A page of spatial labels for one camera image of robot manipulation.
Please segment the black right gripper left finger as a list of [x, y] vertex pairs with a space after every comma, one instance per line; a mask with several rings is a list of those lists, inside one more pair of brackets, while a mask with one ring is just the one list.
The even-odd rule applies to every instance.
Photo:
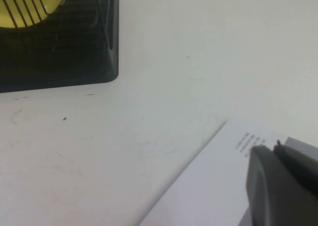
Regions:
[[251, 149], [246, 191], [254, 226], [316, 226], [318, 201], [272, 201], [273, 150], [266, 146]]

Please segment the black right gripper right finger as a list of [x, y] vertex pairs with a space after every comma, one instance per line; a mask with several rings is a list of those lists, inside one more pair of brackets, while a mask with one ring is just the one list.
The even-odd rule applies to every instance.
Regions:
[[272, 201], [316, 202], [318, 200], [318, 149], [303, 143], [298, 147], [277, 141], [273, 149]]

